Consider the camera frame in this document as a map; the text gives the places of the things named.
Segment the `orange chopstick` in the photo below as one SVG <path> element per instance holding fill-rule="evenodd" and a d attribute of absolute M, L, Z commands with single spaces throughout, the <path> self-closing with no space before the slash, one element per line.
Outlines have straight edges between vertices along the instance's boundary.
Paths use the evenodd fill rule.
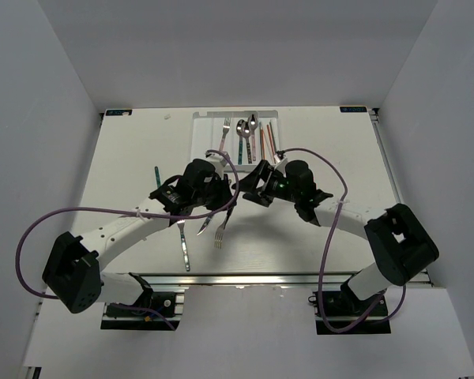
<path fill-rule="evenodd" d="M 269 144 L 270 144 L 270 149 L 271 149 L 271 156 L 274 162 L 276 162 L 276 145 L 274 141 L 274 136 L 273 136 L 273 128 L 270 124 L 267 124 L 267 133 L 269 136 Z"/>
<path fill-rule="evenodd" d="M 265 140 L 265 132 L 263 128 L 260 126 L 260 149 L 261 149 L 261 159 L 266 160 L 266 140 Z"/>

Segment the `dark handled fork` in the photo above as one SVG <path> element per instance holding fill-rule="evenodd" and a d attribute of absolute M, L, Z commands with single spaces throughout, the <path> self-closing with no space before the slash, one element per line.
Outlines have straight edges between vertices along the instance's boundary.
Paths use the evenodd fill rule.
<path fill-rule="evenodd" d="M 225 232 L 225 229 L 226 229 L 226 226 L 227 226 L 227 223 L 229 221 L 229 218 L 231 217 L 231 214 L 233 212 L 233 209 L 230 208 L 227 213 L 226 213 L 226 216 L 224 218 L 224 221 L 219 225 L 219 227 L 216 229 L 216 233 L 215 233 L 215 236 L 214 236 L 214 247 L 217 248 L 217 249 L 221 249 L 222 248 L 222 243 L 223 243 L 223 238 L 224 238 L 224 232 Z"/>

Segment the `dark handled spoon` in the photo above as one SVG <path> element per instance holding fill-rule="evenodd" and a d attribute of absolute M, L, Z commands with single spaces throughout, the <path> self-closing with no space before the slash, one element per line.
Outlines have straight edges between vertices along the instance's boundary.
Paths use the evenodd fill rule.
<path fill-rule="evenodd" d="M 246 143 L 246 154 L 247 154 L 247 162 L 248 164 L 252 164 L 252 151 L 251 151 L 251 146 L 250 146 L 250 127 L 248 122 L 244 121 L 241 127 L 241 134 L 243 136 L 243 139 Z"/>

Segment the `green handled spoon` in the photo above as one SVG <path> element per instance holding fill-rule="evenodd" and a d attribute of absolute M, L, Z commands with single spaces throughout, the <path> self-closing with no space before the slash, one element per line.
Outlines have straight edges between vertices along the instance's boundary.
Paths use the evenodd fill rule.
<path fill-rule="evenodd" d="M 238 141 L 239 141 L 239 147 L 238 147 L 238 165 L 241 165 L 243 163 L 243 127 L 244 127 L 245 121 L 243 119 L 240 119 L 236 123 L 236 133 L 238 135 Z"/>

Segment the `pink handled spoon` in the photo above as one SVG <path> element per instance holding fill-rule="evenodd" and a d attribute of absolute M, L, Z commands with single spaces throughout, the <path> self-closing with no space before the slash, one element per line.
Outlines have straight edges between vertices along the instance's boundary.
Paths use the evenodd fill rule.
<path fill-rule="evenodd" d="M 256 157 L 256 134 L 255 131 L 258 127 L 258 115 L 256 113 L 252 113 L 248 117 L 248 126 L 250 129 L 250 140 L 251 140 L 251 156 L 252 156 L 252 161 L 255 162 L 257 157 Z"/>

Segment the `pink handled fork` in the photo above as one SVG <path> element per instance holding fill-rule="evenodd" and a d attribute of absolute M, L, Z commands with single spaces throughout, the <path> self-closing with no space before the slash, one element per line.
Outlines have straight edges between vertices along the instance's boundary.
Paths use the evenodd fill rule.
<path fill-rule="evenodd" d="M 231 128 L 231 118 L 226 117 L 224 119 L 224 123 L 223 123 L 223 126 L 222 126 L 222 135 L 221 135 L 220 144 L 219 144 L 219 148 L 218 148 L 218 150 L 221 151 L 221 152 L 224 150 L 226 136 L 228 135 L 228 133 L 230 131 L 230 128 Z"/>

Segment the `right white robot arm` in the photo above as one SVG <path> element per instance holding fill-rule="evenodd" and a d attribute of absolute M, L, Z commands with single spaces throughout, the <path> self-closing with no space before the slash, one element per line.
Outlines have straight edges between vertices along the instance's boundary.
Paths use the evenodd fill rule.
<path fill-rule="evenodd" d="M 439 257 L 438 247 L 407 205 L 398 203 L 383 212 L 343 205 L 317 187 L 302 160 L 284 166 L 262 160 L 236 188 L 255 204 L 268 207 L 274 199 L 289 201 L 303 221 L 334 226 L 368 241 L 374 263 L 340 287 L 342 308 L 352 315 L 362 313 L 379 292 L 392 285 L 404 286 Z"/>

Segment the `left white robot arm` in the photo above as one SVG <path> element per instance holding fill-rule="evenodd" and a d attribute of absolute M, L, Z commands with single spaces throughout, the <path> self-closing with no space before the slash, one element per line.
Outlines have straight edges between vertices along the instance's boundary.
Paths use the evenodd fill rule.
<path fill-rule="evenodd" d="M 183 174 L 166 180 L 133 210 L 82 235 L 58 236 L 43 271 L 44 283 L 71 313 L 96 302 L 116 303 L 135 315 L 146 313 L 153 294 L 149 284 L 137 273 L 104 269 L 141 240 L 187 220 L 197 207 L 225 209 L 234 197 L 224 173 L 227 163 L 213 154 L 194 159 Z"/>

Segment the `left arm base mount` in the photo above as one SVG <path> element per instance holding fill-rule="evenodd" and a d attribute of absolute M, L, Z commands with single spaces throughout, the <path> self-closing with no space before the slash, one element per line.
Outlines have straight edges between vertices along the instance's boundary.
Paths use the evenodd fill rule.
<path fill-rule="evenodd" d="M 155 290 L 141 276 L 133 274 L 132 280 L 141 288 L 133 303 L 123 301 L 107 303 L 100 328 L 121 331 L 172 331 L 180 323 L 183 293 Z"/>

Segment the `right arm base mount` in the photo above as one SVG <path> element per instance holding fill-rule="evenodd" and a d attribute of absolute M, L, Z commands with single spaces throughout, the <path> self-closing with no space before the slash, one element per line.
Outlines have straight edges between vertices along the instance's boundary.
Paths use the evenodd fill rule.
<path fill-rule="evenodd" d="M 308 302 L 314 307 L 314 319 L 316 324 L 316 332 L 320 336 L 334 335 L 322 320 L 321 313 L 318 308 L 318 292 L 314 291 L 308 298 Z M 374 297 L 356 304 L 341 293 L 341 291 L 323 291 L 323 309 L 327 320 L 334 328 L 344 328 L 350 325 L 372 304 Z M 346 332 L 348 335 L 387 335 L 391 333 L 389 321 L 382 321 L 389 315 L 389 310 L 384 298 L 369 313 L 367 318 L 355 326 L 352 330 Z"/>

